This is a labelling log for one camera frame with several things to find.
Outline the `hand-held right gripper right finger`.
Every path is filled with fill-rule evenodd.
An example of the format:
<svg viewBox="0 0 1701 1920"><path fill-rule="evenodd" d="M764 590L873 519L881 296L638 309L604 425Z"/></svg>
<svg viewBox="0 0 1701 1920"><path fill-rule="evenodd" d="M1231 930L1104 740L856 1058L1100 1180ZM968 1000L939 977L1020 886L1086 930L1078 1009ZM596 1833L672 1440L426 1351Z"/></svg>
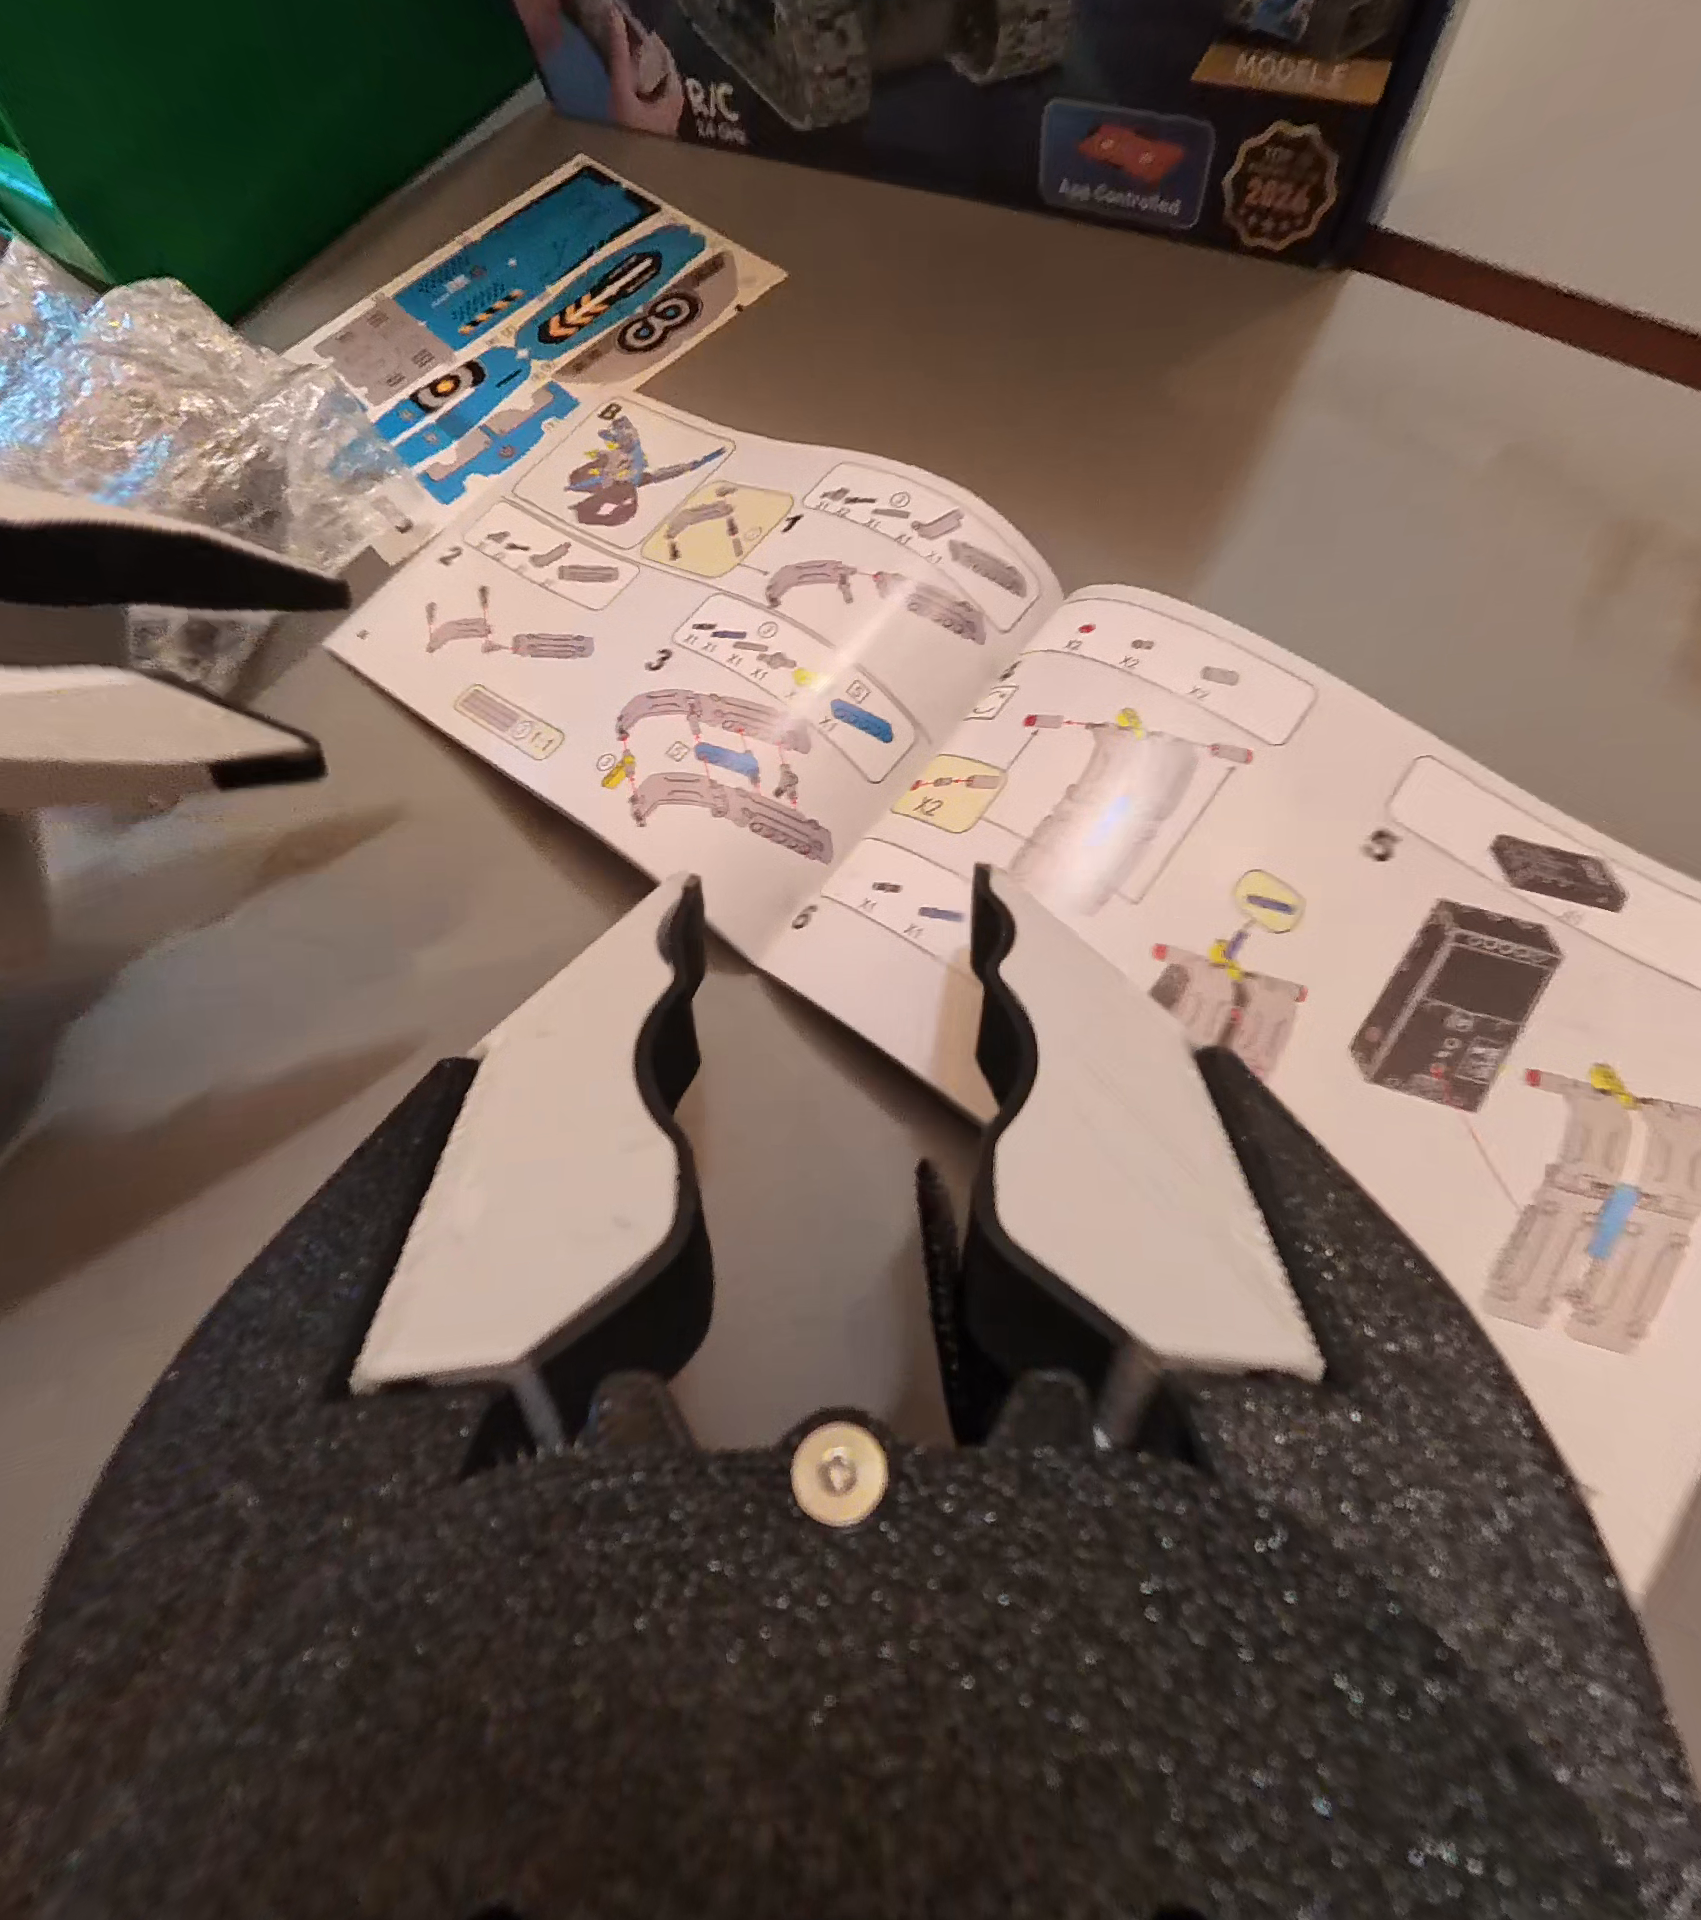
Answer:
<svg viewBox="0 0 1701 1920"><path fill-rule="evenodd" d="M1097 1448L1191 1448L1210 1386L1317 1389L1328 1356L1200 1049L1028 886L976 865L975 1060L993 1097L964 1208L916 1168L950 1435L1060 1380Z"/></svg>

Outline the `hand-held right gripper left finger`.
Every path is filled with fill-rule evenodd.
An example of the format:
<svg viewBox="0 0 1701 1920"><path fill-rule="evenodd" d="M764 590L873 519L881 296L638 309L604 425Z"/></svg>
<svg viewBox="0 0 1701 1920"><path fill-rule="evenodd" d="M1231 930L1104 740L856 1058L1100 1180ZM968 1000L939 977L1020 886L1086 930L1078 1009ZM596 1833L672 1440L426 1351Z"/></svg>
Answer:
<svg viewBox="0 0 1701 1920"><path fill-rule="evenodd" d="M677 1116L707 959L702 883L668 875L483 1038L352 1395L498 1387L537 1444L568 1444L608 1377L683 1374L717 1304Z"/></svg>

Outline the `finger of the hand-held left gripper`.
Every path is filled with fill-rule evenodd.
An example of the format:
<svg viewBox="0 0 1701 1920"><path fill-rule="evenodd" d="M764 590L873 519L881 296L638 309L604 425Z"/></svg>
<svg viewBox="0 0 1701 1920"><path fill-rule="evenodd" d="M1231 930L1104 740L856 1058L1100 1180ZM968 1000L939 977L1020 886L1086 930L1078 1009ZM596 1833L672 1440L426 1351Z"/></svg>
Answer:
<svg viewBox="0 0 1701 1920"><path fill-rule="evenodd" d="M176 804L326 771L307 732L189 684L95 664L0 664L0 968L51 942L46 814Z"/></svg>
<svg viewBox="0 0 1701 1920"><path fill-rule="evenodd" d="M351 588L233 533L0 480L0 604L344 612Z"/></svg>

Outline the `large bubble wrap packet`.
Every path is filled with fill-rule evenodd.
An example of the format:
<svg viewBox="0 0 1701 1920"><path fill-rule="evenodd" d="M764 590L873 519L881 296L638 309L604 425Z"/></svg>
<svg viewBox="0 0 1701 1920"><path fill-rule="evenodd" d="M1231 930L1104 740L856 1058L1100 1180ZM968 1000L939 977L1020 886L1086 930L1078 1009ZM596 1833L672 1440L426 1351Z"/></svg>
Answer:
<svg viewBox="0 0 1701 1920"><path fill-rule="evenodd" d="M330 577L397 564L435 505L334 372L243 340L176 280L102 294L12 410L33 486Z"/></svg>

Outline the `white instruction booklet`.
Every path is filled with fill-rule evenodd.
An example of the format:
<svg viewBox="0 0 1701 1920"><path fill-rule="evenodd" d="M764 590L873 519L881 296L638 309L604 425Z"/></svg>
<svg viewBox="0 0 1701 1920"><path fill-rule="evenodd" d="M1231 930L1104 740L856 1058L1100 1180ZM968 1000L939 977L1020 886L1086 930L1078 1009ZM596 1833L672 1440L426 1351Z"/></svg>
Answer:
<svg viewBox="0 0 1701 1920"><path fill-rule="evenodd" d="M329 651L975 1118L1003 870L1471 1300L1645 1598L1701 1482L1701 881L921 468L526 421Z"/></svg>

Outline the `grey desk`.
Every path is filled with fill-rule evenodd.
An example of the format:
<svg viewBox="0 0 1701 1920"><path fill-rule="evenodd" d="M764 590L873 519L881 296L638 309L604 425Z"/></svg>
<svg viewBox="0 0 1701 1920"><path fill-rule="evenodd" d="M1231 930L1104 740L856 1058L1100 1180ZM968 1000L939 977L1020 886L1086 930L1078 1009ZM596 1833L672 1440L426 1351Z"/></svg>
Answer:
<svg viewBox="0 0 1701 1920"><path fill-rule="evenodd" d="M588 153L785 268L652 391L936 470L1067 588L1235 619L1701 879L1701 393L1365 275L534 109L247 331L297 344ZM289 622L256 702L329 779L68 840L0 976L0 1708L148 1386L439 1058L644 883Z"/></svg>

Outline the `green plastic bin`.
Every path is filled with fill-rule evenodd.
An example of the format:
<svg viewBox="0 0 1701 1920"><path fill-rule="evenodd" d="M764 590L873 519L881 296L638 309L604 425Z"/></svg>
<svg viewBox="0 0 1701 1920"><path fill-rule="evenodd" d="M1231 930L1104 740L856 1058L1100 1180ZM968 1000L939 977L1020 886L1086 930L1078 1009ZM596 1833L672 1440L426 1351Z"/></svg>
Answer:
<svg viewBox="0 0 1701 1920"><path fill-rule="evenodd" d="M240 319L530 83L507 1L0 1L0 231Z"/></svg>

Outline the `blue sticker sheet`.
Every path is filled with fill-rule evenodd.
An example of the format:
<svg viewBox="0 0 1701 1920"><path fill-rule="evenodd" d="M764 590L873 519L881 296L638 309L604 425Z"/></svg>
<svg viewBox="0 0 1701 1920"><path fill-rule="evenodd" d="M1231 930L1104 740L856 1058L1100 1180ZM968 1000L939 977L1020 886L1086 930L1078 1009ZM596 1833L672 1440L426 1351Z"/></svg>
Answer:
<svg viewBox="0 0 1701 1920"><path fill-rule="evenodd" d="M523 468L577 403L634 389L786 280L614 171L572 156L293 349L354 396L435 526Z"/></svg>

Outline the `dark blue toy box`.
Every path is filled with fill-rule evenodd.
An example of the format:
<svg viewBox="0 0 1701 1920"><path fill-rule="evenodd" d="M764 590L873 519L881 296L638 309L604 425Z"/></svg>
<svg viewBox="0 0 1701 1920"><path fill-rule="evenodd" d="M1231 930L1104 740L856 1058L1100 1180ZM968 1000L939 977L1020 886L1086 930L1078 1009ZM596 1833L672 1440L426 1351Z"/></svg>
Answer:
<svg viewBox="0 0 1701 1920"><path fill-rule="evenodd" d="M518 1L572 120L1307 269L1391 177L1447 1Z"/></svg>

